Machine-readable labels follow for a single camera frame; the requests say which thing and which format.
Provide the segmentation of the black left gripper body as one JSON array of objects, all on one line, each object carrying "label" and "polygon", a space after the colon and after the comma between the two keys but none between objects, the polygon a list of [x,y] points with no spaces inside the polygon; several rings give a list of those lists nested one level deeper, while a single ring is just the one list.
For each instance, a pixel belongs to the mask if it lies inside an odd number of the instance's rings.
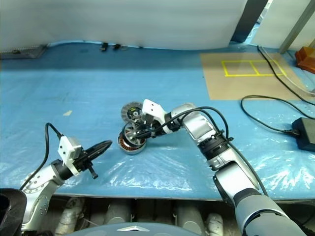
[{"label": "black left gripper body", "polygon": [[80,153],[79,157],[74,161],[74,167],[79,172],[84,172],[89,170],[93,179],[98,178],[98,174],[93,169],[92,161],[98,157],[98,151],[83,151]]}]

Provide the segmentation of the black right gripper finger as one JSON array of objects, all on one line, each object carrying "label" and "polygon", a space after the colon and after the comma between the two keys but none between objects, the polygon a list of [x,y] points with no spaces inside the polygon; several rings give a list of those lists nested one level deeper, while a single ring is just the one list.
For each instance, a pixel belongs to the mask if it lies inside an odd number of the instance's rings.
[{"label": "black right gripper finger", "polygon": [[151,130],[142,130],[142,131],[137,132],[134,135],[134,138],[150,138],[154,136],[155,136],[155,132],[152,132]]},{"label": "black right gripper finger", "polygon": [[134,125],[133,125],[134,128],[146,128],[145,122],[140,116],[135,117],[133,121],[134,121]]}]

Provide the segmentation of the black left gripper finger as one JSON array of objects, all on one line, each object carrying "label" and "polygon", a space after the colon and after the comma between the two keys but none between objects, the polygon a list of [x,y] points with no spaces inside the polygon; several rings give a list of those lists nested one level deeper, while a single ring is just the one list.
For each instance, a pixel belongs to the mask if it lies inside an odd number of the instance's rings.
[{"label": "black left gripper finger", "polygon": [[101,147],[91,147],[88,149],[88,159],[90,161],[98,158],[100,155],[102,155],[106,150],[109,148],[109,146],[101,146]]},{"label": "black left gripper finger", "polygon": [[95,145],[93,145],[92,147],[101,147],[101,146],[111,146],[112,145],[112,141],[111,140],[106,140],[106,141],[102,141],[100,143],[97,143]]}]

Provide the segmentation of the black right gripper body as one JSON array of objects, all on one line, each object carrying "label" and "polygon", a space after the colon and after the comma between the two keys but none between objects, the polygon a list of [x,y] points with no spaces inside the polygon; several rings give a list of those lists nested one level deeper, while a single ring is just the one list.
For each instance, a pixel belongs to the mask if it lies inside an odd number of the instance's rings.
[{"label": "black right gripper body", "polygon": [[161,126],[161,124],[157,120],[155,120],[153,116],[143,115],[142,119],[144,120],[146,125],[145,130],[151,130],[152,132],[155,132],[155,136],[152,138],[163,135],[163,129],[157,130]]}]

